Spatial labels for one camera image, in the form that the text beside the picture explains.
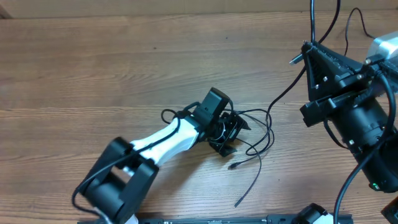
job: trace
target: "gray metal part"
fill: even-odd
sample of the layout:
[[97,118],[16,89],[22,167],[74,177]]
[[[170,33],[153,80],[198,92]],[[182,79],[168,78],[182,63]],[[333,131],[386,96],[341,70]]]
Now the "gray metal part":
[[384,36],[374,39],[371,44],[368,56],[370,57],[375,54],[381,54],[390,59],[398,55],[398,31],[386,34]]

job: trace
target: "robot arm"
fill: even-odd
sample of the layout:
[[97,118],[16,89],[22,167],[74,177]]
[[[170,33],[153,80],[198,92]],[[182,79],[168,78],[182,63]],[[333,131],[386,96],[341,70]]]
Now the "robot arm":
[[[230,101],[224,93],[212,88],[193,112],[188,108],[177,112],[173,121],[155,134],[130,143],[121,137],[114,139],[75,192],[81,193],[111,223],[126,223],[131,217],[129,223],[134,223],[134,213],[159,166],[171,157],[202,141],[208,141],[222,156],[235,151],[228,143],[234,141],[242,128],[249,127],[234,111],[222,114]],[[111,171],[110,164],[131,176],[127,183]]]
[[[345,148],[363,165],[370,188],[384,193],[398,191],[398,131],[390,119],[395,117],[392,92],[398,90],[398,32],[376,38],[364,63],[316,42],[304,43],[302,55],[310,100],[300,109],[305,124],[311,127],[323,121],[331,138],[342,146],[327,125],[332,121]],[[384,92],[388,92],[389,115],[376,100]],[[391,223],[398,223],[397,207],[395,200],[382,211]]]

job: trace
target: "cable connector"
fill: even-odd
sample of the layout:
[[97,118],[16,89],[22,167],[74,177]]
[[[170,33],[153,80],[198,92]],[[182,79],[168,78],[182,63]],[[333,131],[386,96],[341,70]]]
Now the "cable connector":
[[236,204],[234,205],[234,208],[236,208],[242,201],[243,201],[244,197],[241,197],[241,199],[238,200],[238,202],[236,202]]
[[228,169],[229,169],[229,170],[235,169],[235,167],[237,167],[237,166],[239,166],[239,165],[241,165],[241,164],[242,164],[242,162],[235,162],[234,164],[231,164],[231,165],[228,167]]

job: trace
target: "black plastic housing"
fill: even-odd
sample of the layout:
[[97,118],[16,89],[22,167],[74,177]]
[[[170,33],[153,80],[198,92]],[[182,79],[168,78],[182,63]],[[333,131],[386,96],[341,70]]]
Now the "black plastic housing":
[[[135,152],[126,140],[121,137],[112,140],[86,178],[130,153]],[[139,154],[136,154],[131,160],[115,166],[120,169],[128,166],[134,171],[134,175],[125,183],[111,172],[112,167],[110,167],[102,171],[91,182],[82,186],[80,193],[93,207],[100,209],[110,220],[115,223],[125,223],[138,210],[159,168],[151,159],[145,159]]]
[[[373,55],[363,65],[317,43],[305,43],[302,53],[311,101],[300,109],[305,124],[332,121],[357,162],[362,162],[385,131],[387,114],[376,100],[383,93],[377,76],[385,73],[395,85],[395,59]],[[363,168],[369,186],[386,193],[398,190],[398,135],[395,128],[389,131],[392,137]]]

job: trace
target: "black cable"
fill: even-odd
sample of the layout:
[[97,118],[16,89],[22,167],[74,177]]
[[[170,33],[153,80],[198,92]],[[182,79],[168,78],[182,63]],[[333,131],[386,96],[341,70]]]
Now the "black cable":
[[[264,110],[264,109],[251,109],[251,110],[246,110],[246,111],[236,111],[236,113],[237,113],[237,114],[244,114],[244,113],[252,112],[252,111],[262,111],[262,112],[267,113],[267,111]],[[261,142],[263,142],[263,140],[265,140],[266,137],[268,137],[269,132],[271,131],[271,124],[272,124],[272,118],[270,117],[270,125],[269,125],[269,126],[266,125],[266,127],[267,127],[267,132],[266,132],[266,134],[265,134],[258,142],[256,142],[256,143],[253,145],[254,147],[256,147],[257,145],[259,145]],[[265,152],[265,150],[266,150],[266,147],[263,148],[262,150],[260,150],[259,153],[262,154],[263,152]]]
[[358,10],[359,15],[361,15],[362,27],[363,27],[363,31],[365,32],[365,35],[366,35],[367,37],[370,37],[370,38],[372,38],[372,39],[375,39],[375,36],[368,34],[368,32],[366,31],[365,22],[363,21],[362,11],[361,11],[359,8],[355,7],[355,8],[350,12],[350,14],[349,14],[349,16],[348,16],[348,19],[347,19],[347,25],[346,25],[346,50],[345,50],[345,52],[344,52],[344,56],[347,54],[347,50],[348,50],[348,37],[347,37],[347,33],[348,33],[349,21],[351,20],[351,16],[353,15],[353,13],[354,13],[355,10]]
[[[301,79],[301,77],[303,76],[305,72],[305,67],[301,70],[301,72],[297,75],[296,79],[292,82],[292,84],[289,85],[289,87],[287,87],[276,99],[274,99],[272,101],[272,103],[268,106],[268,110],[267,110],[267,116],[266,116],[266,121],[268,120],[268,117],[270,117],[270,111],[271,108],[273,107],[274,104],[276,104],[276,102],[278,102],[282,97],[284,97],[286,95],[287,92],[289,92],[296,84],[297,82]],[[272,127],[272,121],[270,121],[269,123],[269,127],[271,129]]]
[[257,149],[256,149],[254,146],[252,146],[251,144],[249,144],[248,142],[243,141],[242,139],[239,139],[239,138],[236,138],[236,139],[239,140],[239,141],[241,141],[241,142],[243,142],[243,143],[245,143],[245,144],[247,144],[247,145],[249,145],[251,148],[253,148],[253,149],[255,150],[255,152],[256,152],[256,154],[257,154],[259,160],[260,160],[260,168],[259,168],[259,172],[257,173],[256,178],[254,178],[253,183],[251,183],[251,185],[250,185],[250,187],[248,188],[248,190],[247,190],[247,191],[244,193],[244,195],[238,200],[238,202],[236,202],[234,208],[236,208],[236,207],[243,201],[243,199],[246,197],[246,195],[247,195],[247,194],[250,192],[250,190],[253,188],[254,184],[256,183],[257,178],[258,178],[259,175],[260,175],[261,167],[262,167],[261,156],[260,156],[259,152],[257,151]]
[[[253,109],[253,110],[247,110],[247,111],[237,111],[237,114],[243,114],[243,115],[247,116],[248,118],[251,118],[252,120],[255,120],[255,121],[261,123],[262,125],[264,125],[264,126],[268,129],[268,128],[269,128],[268,124],[265,124],[265,123],[263,123],[262,121],[258,120],[257,118],[255,118],[255,117],[253,117],[253,116],[251,116],[251,115],[246,114],[246,112],[256,111],[256,110],[264,111],[264,110],[262,110],[262,109]],[[266,146],[263,148],[263,150],[261,150],[261,151],[259,152],[260,155],[261,155],[262,153],[266,152],[268,149],[270,149],[270,148],[274,145],[274,143],[275,143],[275,134],[274,134],[274,131],[273,131],[273,130],[271,130],[271,133],[272,133],[272,142],[271,142],[271,136],[268,135],[268,142],[267,142]],[[260,141],[258,141],[256,144],[260,144],[261,142],[263,142],[264,139],[265,139],[265,138],[263,137],[263,138],[262,138]],[[252,146],[251,146],[249,149],[246,150],[246,155],[248,155],[248,156],[251,156],[251,155],[252,155],[252,154],[249,154],[249,153],[248,153],[248,151],[249,151],[250,149],[252,149]],[[245,162],[247,162],[247,161],[250,161],[250,160],[252,160],[252,159],[254,159],[254,158],[256,158],[256,157],[257,157],[257,153],[254,154],[254,156],[252,156],[252,157],[249,158],[249,159],[246,159],[246,160],[240,161],[240,162],[235,162],[235,163],[231,164],[231,165],[228,167],[228,169],[234,169],[234,168],[236,168],[237,166],[241,165],[242,163],[245,163]]]
[[341,0],[337,0],[335,16],[333,17],[333,20],[331,21],[331,24],[330,24],[328,30],[325,32],[323,37],[318,41],[319,44],[322,43],[327,38],[327,36],[329,35],[330,31],[335,26],[335,23],[336,23],[337,18],[338,18],[338,14],[340,13],[340,6],[341,6]]
[[234,112],[234,103],[232,100],[229,100],[229,105],[231,105],[231,112]]
[[383,84],[384,90],[386,91],[388,102],[389,102],[389,114],[387,118],[387,124],[384,129],[383,134],[380,137],[379,142],[375,145],[375,147],[372,149],[372,151],[365,157],[365,159],[358,164],[355,169],[350,173],[346,181],[344,182],[343,186],[340,189],[340,192],[338,193],[336,203],[335,203],[335,212],[333,214],[333,223],[338,224],[338,212],[340,209],[341,201],[343,200],[344,194],[346,193],[348,186],[350,183],[353,181],[354,177],[356,174],[369,162],[370,159],[372,159],[373,155],[379,150],[379,148],[385,143],[387,138],[389,137],[393,127],[394,127],[394,120],[396,117],[396,99],[394,92],[391,90],[390,85],[388,84],[388,81],[384,74],[380,72],[380,74],[377,77],[380,79],[381,83]]
[[174,110],[171,109],[164,109],[162,110],[162,112],[160,113],[160,118],[162,119],[163,122],[165,122],[166,124],[170,124],[170,122],[166,121],[166,119],[164,119],[164,113],[165,112],[171,112],[173,113],[175,116],[177,115],[177,113]]
[[328,124],[328,120],[327,120],[327,119],[324,119],[324,120],[323,120],[323,125],[324,125],[326,131],[328,132],[330,138],[331,138],[338,146],[340,146],[340,147],[342,147],[342,148],[345,148],[345,149],[348,149],[348,147],[342,145],[342,143],[340,143],[340,142],[337,140],[335,134],[333,134],[333,131],[332,131],[332,130],[330,129],[330,127],[329,127],[329,124]]
[[[178,114],[177,114],[174,110],[164,109],[164,110],[162,111],[161,114],[164,114],[164,111],[172,112],[172,113],[175,115],[175,117],[178,118]],[[100,215],[98,212],[96,212],[95,210],[90,210],[90,209],[87,209],[87,208],[83,208],[83,207],[81,207],[81,206],[79,206],[79,205],[76,204],[76,196],[77,196],[77,194],[79,193],[79,191],[81,190],[81,186],[86,185],[86,184],[88,184],[89,182],[91,182],[98,174],[102,173],[104,170],[109,169],[110,167],[115,166],[116,164],[118,164],[118,163],[120,163],[120,162],[122,162],[122,161],[125,161],[126,159],[129,159],[129,158],[132,157],[132,156],[136,156],[137,154],[140,154],[141,152],[143,152],[143,151],[145,151],[145,150],[148,150],[148,149],[150,149],[150,148],[152,148],[152,147],[154,147],[154,146],[156,146],[156,145],[158,145],[158,144],[160,144],[160,143],[162,143],[162,142],[168,140],[168,139],[171,138],[175,133],[178,132],[178,130],[180,129],[180,125],[181,125],[181,121],[180,121],[180,118],[178,118],[178,119],[177,119],[177,127],[176,127],[170,134],[166,135],[166,137],[164,137],[164,138],[162,138],[162,139],[160,139],[160,140],[158,140],[158,141],[156,141],[156,142],[150,143],[149,145],[147,145],[146,147],[143,147],[142,149],[138,149],[138,150],[136,150],[136,151],[132,151],[130,154],[125,155],[125,156],[123,156],[122,158],[120,158],[120,159],[118,159],[118,160],[116,160],[116,161],[114,161],[114,162],[112,162],[112,163],[110,163],[110,164],[104,166],[104,167],[103,167],[102,169],[100,169],[98,172],[94,173],[93,175],[91,175],[91,176],[89,176],[88,178],[86,178],[85,180],[83,180],[83,181],[79,184],[79,186],[77,186],[77,188],[75,189],[75,191],[72,193],[72,198],[71,198],[71,200],[72,200],[72,205],[73,205],[76,209],[81,210],[82,212],[91,213],[91,214],[97,215],[98,217],[102,218],[101,215]]]
[[311,43],[315,41],[315,0],[310,0]]

